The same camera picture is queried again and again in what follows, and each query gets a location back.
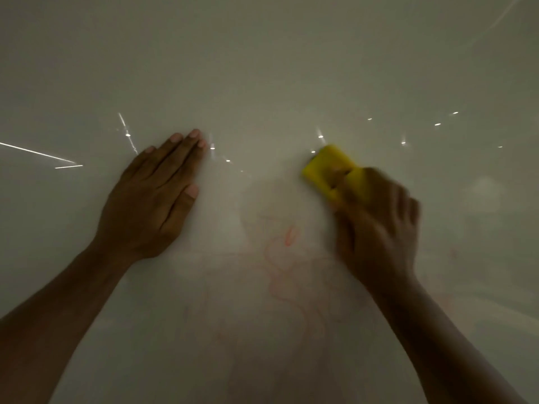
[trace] yellow sponge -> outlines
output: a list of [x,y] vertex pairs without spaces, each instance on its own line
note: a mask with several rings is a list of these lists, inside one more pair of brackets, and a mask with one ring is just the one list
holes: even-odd
[[331,176],[335,169],[348,171],[346,179],[358,198],[366,203],[368,200],[367,185],[363,169],[356,166],[333,144],[327,145],[311,159],[301,174],[330,201],[340,199],[339,192],[333,187]]

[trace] white surface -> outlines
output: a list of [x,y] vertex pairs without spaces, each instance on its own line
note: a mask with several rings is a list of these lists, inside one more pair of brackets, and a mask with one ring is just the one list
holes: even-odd
[[1,314],[88,242],[135,149],[214,145],[182,238],[126,274],[53,402],[422,402],[299,178],[326,142],[422,200],[422,280],[539,402],[537,7],[3,0],[0,142],[83,167],[0,146]]

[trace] forearm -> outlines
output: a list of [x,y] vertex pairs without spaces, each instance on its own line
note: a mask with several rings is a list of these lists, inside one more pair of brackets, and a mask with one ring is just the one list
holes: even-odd
[[432,403],[524,403],[417,283],[373,294]]
[[0,401],[46,403],[129,261],[88,248],[0,321]]

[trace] hand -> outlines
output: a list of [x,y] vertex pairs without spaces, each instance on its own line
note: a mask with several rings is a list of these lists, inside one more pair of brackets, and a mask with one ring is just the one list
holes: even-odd
[[131,263],[163,252],[198,196],[193,179],[206,147],[195,129],[140,153],[111,191],[90,248]]
[[353,188],[336,172],[342,200],[334,204],[337,253],[372,294],[398,292],[416,284],[421,206],[408,190],[377,169],[364,169],[369,203],[362,204]]

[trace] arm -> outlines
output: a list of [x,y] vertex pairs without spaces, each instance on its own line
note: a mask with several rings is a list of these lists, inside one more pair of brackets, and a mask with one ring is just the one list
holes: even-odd
[[525,403],[417,281],[419,202],[375,169],[366,169],[369,205],[335,178],[343,198],[334,204],[337,252],[386,317],[429,403]]
[[88,248],[0,320],[0,402],[48,402],[127,269],[178,237],[198,194],[192,181],[206,150],[199,134],[174,134],[138,155],[112,190]]

